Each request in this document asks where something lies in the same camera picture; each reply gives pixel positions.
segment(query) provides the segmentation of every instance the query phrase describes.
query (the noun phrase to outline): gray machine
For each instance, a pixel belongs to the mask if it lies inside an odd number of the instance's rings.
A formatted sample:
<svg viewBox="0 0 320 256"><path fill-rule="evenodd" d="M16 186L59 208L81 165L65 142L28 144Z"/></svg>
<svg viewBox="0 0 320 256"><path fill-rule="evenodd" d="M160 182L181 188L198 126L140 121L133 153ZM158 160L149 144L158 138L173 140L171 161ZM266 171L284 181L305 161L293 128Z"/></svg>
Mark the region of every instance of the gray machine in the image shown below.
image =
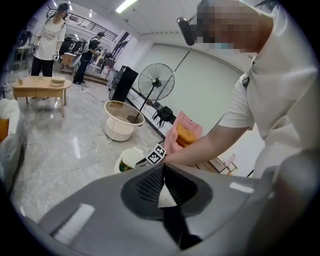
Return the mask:
<svg viewBox="0 0 320 256"><path fill-rule="evenodd" d="M260 255L304 214L320 186L319 151L265 170L261 179L182 165L148 165L98 179L37 224L24 222L53 255ZM177 206L158 208L165 184ZM52 238L80 204L95 208L74 240Z"/></svg>

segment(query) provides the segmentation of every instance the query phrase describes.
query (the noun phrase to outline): ceiling light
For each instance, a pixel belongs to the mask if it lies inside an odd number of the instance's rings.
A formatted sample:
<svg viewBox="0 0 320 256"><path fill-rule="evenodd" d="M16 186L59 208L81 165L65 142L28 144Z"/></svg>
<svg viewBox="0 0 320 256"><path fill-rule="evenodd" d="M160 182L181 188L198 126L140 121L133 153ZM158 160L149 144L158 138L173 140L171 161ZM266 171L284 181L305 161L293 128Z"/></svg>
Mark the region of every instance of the ceiling light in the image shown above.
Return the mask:
<svg viewBox="0 0 320 256"><path fill-rule="evenodd" d="M137 0L125 0L115 11L120 14Z"/></svg>

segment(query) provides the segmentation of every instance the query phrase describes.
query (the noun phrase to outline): white sofa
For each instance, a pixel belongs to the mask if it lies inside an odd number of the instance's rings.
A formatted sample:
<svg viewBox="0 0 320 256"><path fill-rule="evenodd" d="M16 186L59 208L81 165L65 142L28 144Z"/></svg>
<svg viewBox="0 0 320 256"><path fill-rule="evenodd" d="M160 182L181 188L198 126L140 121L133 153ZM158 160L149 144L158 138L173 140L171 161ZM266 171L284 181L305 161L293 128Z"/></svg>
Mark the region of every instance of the white sofa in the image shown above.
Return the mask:
<svg viewBox="0 0 320 256"><path fill-rule="evenodd" d="M8 136L0 144L0 179L8 191L17 171L24 139L23 118L15 99L0 100L0 119L9 119Z"/></svg>

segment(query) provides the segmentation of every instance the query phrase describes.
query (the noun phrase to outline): railing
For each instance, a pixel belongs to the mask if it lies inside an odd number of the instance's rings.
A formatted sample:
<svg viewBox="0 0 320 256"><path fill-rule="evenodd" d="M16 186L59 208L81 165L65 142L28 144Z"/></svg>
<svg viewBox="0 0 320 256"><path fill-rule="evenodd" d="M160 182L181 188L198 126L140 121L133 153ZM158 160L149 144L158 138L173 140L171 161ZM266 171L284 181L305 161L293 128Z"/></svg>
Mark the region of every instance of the railing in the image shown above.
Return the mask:
<svg viewBox="0 0 320 256"><path fill-rule="evenodd" d="M50 17L54 15L56 12L56 9L47 8L47 17ZM118 36L117 34L113 33L112 31L106 29L103 26L98 25L97 23L94 23L93 21L83 18L81 16L68 13L68 16L65 18L65 21L68 23L75 24L77 26L80 26L82 28L85 28L87 30L92 31L95 34L98 34L99 32L104 32L105 37L110 40L114 41L115 38Z"/></svg>

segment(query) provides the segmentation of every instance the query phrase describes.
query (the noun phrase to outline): wooden table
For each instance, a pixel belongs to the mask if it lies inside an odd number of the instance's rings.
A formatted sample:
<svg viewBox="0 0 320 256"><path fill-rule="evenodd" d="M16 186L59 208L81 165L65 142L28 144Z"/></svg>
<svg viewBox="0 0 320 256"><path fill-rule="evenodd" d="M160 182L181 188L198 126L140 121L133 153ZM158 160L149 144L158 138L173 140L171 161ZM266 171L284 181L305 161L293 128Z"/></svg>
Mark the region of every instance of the wooden table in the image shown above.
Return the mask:
<svg viewBox="0 0 320 256"><path fill-rule="evenodd" d="M60 98L61 115L64 117L64 105L67 104L66 90L71 86L71 81L65 80L64 85L53 87L50 85L51 77L45 76L26 76L22 78L22 84L14 82L13 96L25 97L28 104L28 97L54 97Z"/></svg>

